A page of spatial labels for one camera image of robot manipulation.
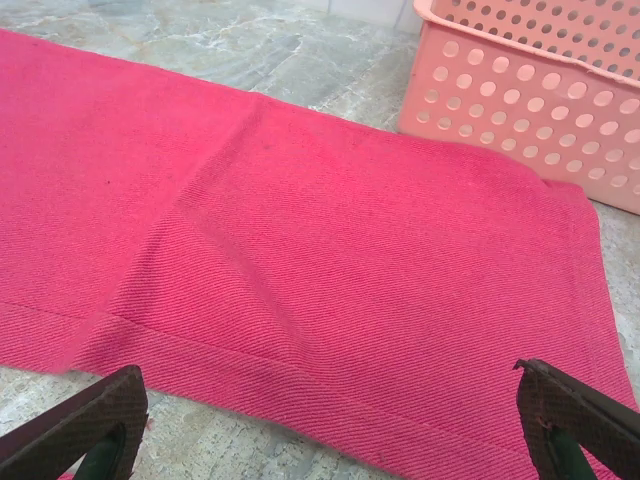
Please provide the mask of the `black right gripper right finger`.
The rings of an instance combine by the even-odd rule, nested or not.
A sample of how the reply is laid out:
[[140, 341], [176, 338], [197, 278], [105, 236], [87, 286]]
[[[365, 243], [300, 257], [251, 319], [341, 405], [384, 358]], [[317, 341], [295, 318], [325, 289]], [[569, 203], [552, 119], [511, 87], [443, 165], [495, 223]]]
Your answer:
[[595, 479], [590, 453], [620, 479], [639, 477], [639, 414], [539, 359], [523, 371], [516, 403], [541, 479]]

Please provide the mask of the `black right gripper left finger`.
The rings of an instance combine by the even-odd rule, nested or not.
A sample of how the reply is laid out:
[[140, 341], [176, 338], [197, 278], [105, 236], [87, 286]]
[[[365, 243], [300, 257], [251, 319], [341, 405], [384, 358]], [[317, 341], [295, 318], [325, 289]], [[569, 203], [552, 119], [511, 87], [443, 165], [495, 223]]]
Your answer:
[[3, 479], [128, 479], [148, 420], [141, 369], [128, 365], [1, 437]]

